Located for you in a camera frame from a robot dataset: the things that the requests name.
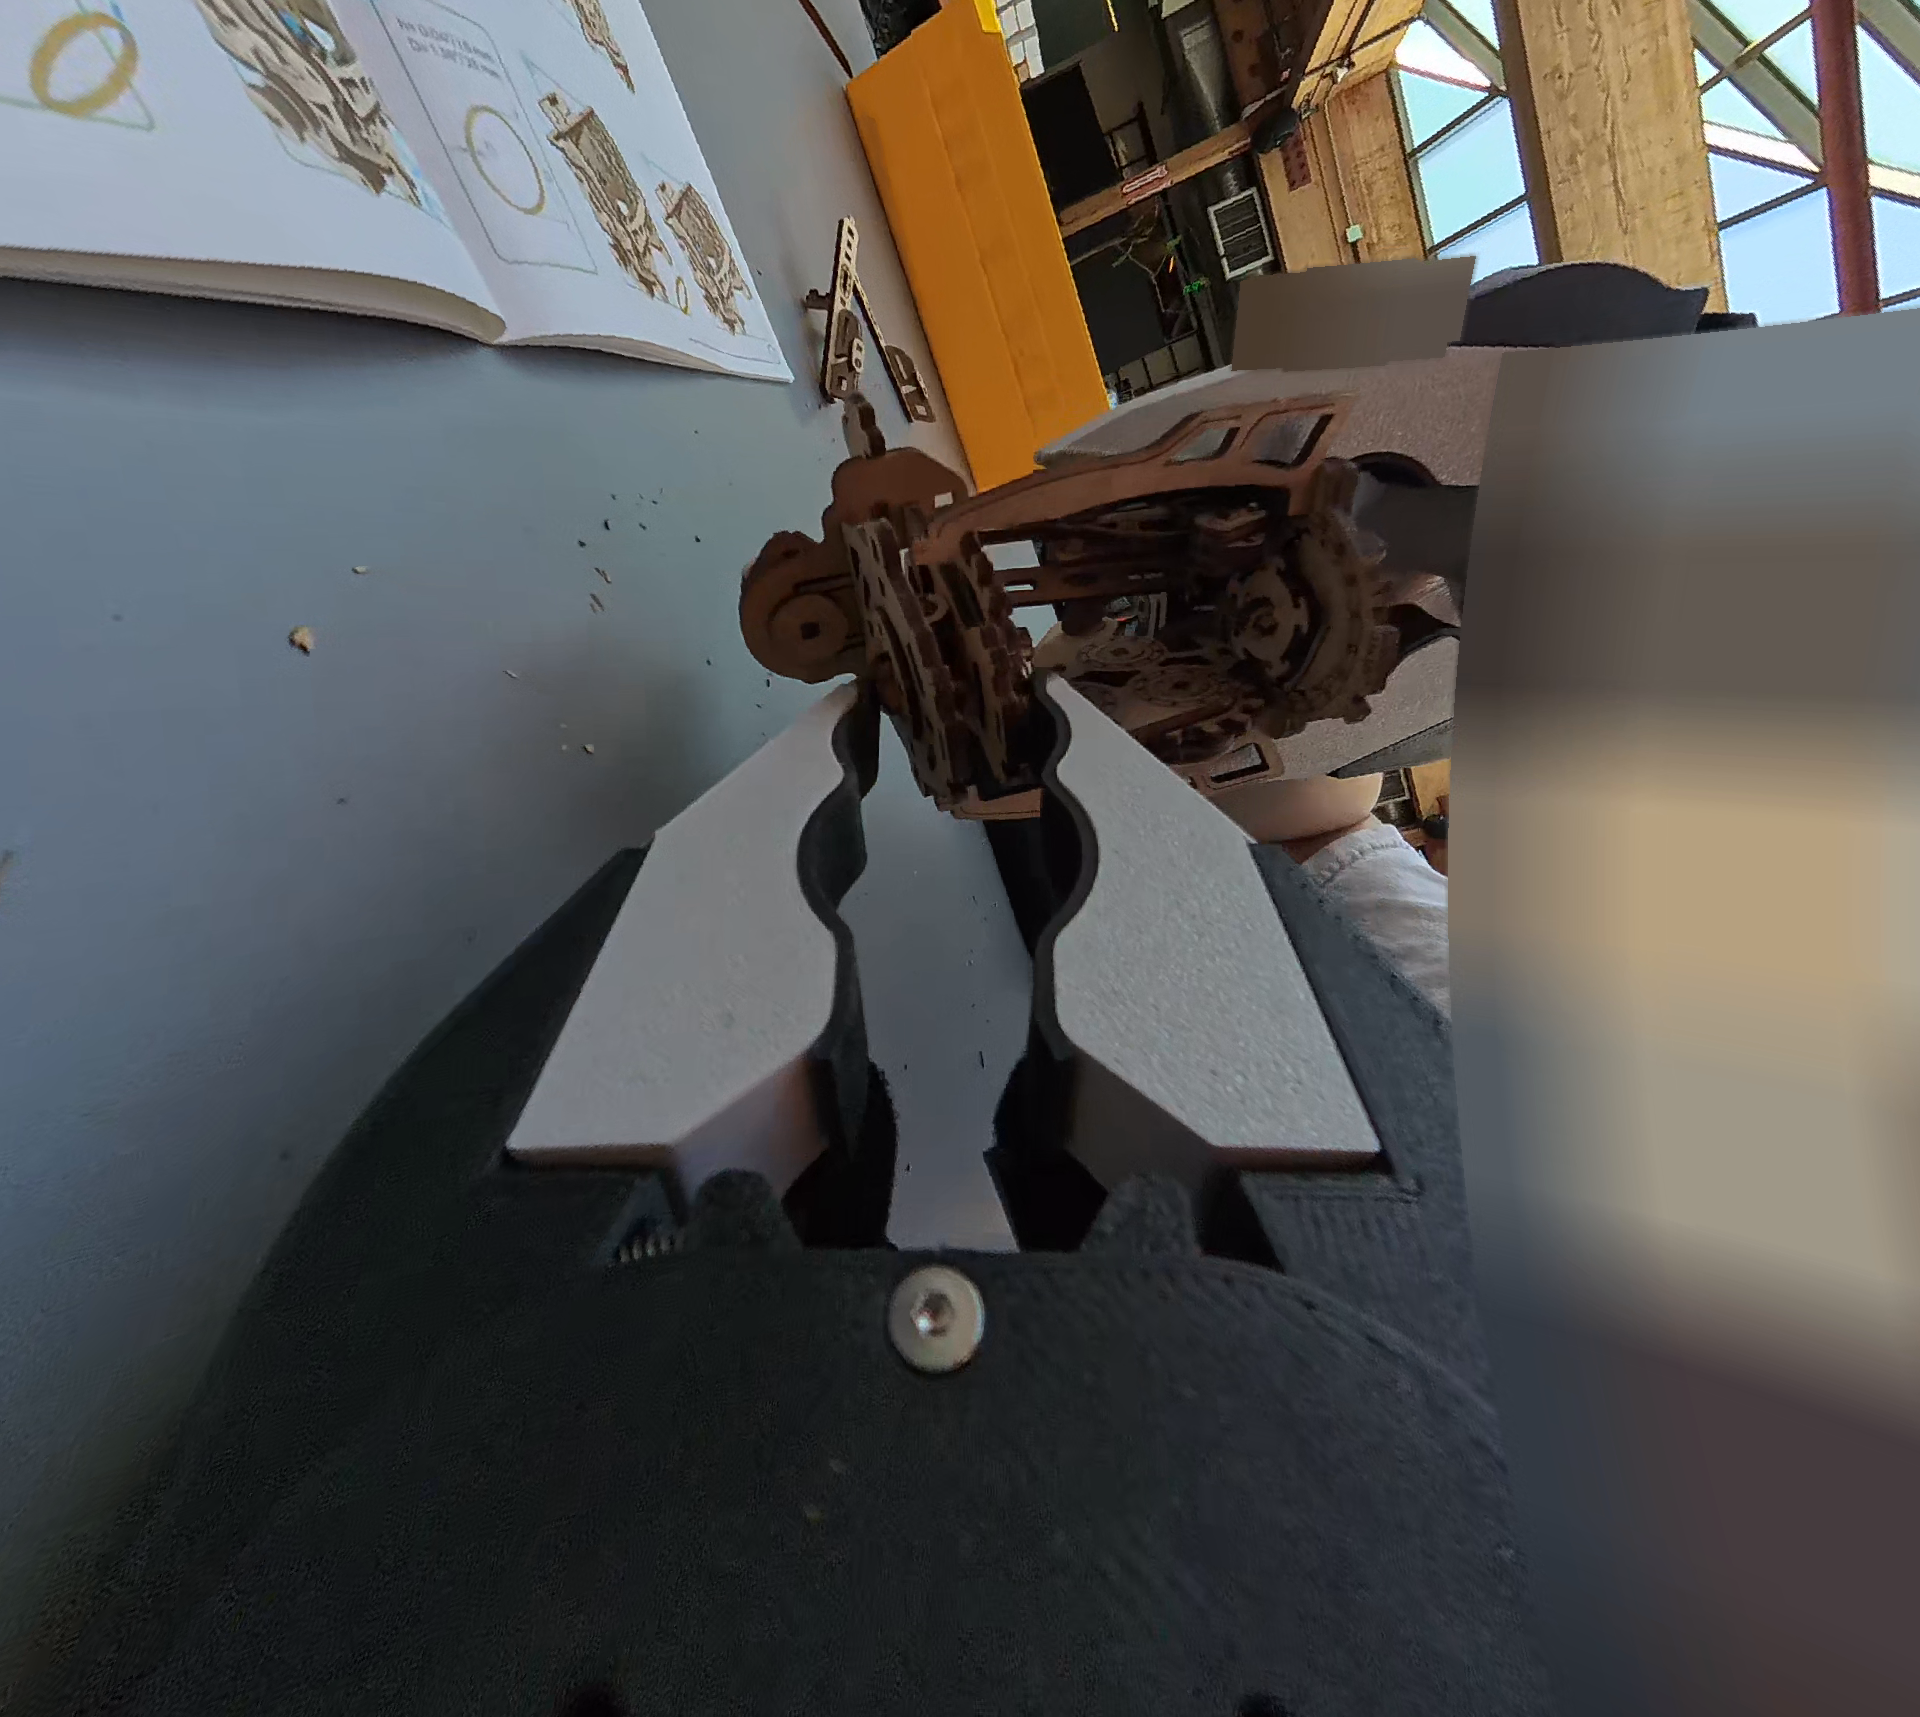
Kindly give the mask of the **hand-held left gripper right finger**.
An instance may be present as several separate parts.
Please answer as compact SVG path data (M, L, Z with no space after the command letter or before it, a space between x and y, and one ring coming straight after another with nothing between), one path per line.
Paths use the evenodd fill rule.
M987 1152L1011 1234L1074 1252L1167 1178L1203 1252L1268 1252L1244 1178L1364 1174L1382 1134L1236 824L1066 681L1038 697L1039 808L990 824L1031 968Z

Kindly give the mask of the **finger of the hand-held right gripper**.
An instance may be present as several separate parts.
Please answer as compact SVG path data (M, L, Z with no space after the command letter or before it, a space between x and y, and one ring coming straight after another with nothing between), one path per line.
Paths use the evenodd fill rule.
M1184 780L1200 793L1244 793L1266 782L1360 776L1444 758L1452 740L1455 629L1404 657L1362 721L1314 721L1291 740L1250 735Z
M1476 353L1362 369L1214 369L1046 445L1059 504L1302 504L1328 459L1476 483Z

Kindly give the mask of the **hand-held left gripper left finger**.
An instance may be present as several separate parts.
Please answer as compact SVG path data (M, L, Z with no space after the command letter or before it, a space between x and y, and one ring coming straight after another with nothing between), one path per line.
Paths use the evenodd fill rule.
M506 1141L536 1174L639 1177L610 1252L683 1249L727 1174L803 1245L887 1245L896 1112L842 918L878 732L842 684L650 841Z

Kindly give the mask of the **wooden mechanical model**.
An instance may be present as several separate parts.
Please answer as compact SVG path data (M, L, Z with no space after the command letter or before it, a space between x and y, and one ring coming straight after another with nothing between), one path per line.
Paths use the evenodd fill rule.
M1150 756L1222 801L1282 776L1310 725L1355 725L1451 624L1428 573L1387 569L1338 451L1356 397L1314 392L1178 416L1128 456L951 504L906 544L943 600L959 704L1011 713L1066 677Z

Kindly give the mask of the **wooden column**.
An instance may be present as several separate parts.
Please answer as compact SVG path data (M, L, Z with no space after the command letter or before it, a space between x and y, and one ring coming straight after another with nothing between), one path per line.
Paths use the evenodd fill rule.
M1428 257L1391 71L1346 77L1302 117L1295 145L1306 183L1287 195L1291 267Z

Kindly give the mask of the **white vent grille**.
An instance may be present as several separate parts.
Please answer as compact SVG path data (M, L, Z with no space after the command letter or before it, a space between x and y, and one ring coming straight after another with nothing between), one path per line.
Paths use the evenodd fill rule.
M1280 264L1264 197L1239 189L1204 207L1216 259L1230 283L1247 281Z

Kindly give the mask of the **wooden ceiling beam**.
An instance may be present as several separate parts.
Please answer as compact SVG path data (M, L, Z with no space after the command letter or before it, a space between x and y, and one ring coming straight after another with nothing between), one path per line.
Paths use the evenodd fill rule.
M1543 261L1612 261L1726 309L1687 0L1494 0Z

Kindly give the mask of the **skylight window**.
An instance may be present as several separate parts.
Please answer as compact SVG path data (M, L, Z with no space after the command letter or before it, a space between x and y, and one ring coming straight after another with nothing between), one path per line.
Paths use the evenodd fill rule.
M1687 9L1731 307L1835 315L1810 0ZM1855 60L1882 309L1918 313L1918 0L1855 0ZM1426 0L1387 83L1426 248L1476 276L1538 261L1494 0Z

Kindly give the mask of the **red pipe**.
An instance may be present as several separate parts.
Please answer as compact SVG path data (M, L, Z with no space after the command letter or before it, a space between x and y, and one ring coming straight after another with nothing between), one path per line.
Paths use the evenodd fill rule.
M1855 0L1807 0L1807 9L1838 309L1872 315L1882 307L1882 296L1860 113Z

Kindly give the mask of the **yellow plastic bin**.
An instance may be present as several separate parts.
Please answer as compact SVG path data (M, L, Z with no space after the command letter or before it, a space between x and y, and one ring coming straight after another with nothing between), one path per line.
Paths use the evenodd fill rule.
M974 487L1110 412L994 0L948 0L848 83Z

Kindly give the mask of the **wooden slotted part strip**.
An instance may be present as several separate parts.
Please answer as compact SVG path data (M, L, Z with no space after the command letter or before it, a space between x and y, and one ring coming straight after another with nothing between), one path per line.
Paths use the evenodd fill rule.
M820 313L823 319L818 387L836 405L860 396L867 361L859 243L855 219L842 217L834 231L831 281L826 289L807 291L803 301L806 313Z
M899 408L915 425L934 425L935 412L931 405L931 397L928 397L928 389L926 389L926 381L922 381L922 373L919 373L915 359L880 329L878 313L874 313L860 281L854 281L850 295L854 295L854 305L855 305L859 315L863 319L867 331L872 335L880 361L884 363L887 381L892 384L892 392L899 397Z

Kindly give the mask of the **white instruction booklet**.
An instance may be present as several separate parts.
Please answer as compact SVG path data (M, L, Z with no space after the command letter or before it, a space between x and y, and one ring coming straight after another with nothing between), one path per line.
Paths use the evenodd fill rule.
M3 259L791 381L639 0L3 0Z

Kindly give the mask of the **metal air duct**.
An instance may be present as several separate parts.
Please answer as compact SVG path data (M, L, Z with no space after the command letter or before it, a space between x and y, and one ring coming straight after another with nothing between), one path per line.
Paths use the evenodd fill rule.
M1214 0L1188 0L1162 17L1162 48L1167 72L1167 117L1175 148L1198 148L1239 117L1239 99ZM1200 211L1234 197L1255 183L1250 153L1200 172L1180 195Z

